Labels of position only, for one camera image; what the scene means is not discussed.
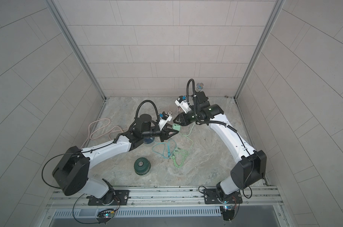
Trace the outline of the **green USB charger adapter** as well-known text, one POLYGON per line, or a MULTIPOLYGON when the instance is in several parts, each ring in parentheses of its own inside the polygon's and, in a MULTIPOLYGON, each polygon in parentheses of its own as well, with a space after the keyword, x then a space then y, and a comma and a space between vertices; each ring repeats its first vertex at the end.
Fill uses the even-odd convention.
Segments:
POLYGON ((173 124, 172 128, 177 131, 181 130, 181 126, 179 124, 173 124))

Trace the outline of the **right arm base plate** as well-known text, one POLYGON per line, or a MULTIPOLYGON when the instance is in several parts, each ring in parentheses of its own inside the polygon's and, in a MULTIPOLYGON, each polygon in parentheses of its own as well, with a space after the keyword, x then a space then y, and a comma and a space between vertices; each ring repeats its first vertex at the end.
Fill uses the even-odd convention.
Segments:
POLYGON ((205 204, 241 204, 243 203, 239 191, 226 195, 220 189, 203 189, 205 204))

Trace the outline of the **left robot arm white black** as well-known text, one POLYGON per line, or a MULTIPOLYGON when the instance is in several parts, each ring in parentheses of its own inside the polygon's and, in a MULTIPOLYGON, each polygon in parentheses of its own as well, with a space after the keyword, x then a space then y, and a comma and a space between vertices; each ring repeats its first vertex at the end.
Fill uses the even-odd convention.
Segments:
POLYGON ((178 134, 178 130, 169 124, 171 120, 171 113, 156 113, 155 121, 149 114, 137 113, 129 129, 118 134, 113 141, 83 149, 77 146, 69 148, 54 168, 52 176, 65 196, 83 193, 108 205, 116 196, 113 186, 105 179, 92 177, 89 170, 118 154, 138 148, 145 139, 170 139, 178 134))

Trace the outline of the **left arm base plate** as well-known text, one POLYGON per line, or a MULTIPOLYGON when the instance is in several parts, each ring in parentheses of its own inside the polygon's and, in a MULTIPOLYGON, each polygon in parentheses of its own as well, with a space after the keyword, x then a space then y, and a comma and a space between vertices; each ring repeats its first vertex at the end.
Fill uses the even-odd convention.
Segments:
POLYGON ((107 192, 102 198, 87 196, 89 206, 119 206, 127 205, 129 190, 115 190, 107 192))

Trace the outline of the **blue cordless meat grinder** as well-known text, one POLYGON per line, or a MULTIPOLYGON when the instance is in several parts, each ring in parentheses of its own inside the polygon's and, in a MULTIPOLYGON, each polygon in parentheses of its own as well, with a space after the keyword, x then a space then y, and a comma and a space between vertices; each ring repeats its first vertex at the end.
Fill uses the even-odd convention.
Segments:
POLYGON ((144 138, 144 144, 151 144, 154 142, 154 138, 144 138))

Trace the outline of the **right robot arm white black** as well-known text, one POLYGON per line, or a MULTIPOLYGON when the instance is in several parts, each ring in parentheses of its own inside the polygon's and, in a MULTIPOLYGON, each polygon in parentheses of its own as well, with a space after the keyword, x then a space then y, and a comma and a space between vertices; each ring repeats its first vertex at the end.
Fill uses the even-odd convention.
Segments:
POLYGON ((244 190, 265 177, 267 155, 255 150, 232 127, 219 105, 211 105, 202 91, 196 91, 195 81, 187 82, 187 94, 179 96, 176 105, 183 112, 178 114, 174 123, 188 126, 191 123, 208 125, 224 142, 235 161, 230 176, 216 185, 216 196, 221 203, 228 203, 234 193, 244 190))

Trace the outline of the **green cordless meat grinder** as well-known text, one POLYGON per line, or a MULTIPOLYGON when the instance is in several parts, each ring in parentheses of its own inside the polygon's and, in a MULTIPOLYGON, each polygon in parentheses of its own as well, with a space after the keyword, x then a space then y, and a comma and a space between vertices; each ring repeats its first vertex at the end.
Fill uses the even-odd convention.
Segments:
POLYGON ((134 171, 137 175, 146 175, 151 169, 150 161, 147 158, 138 158, 134 163, 134 171))

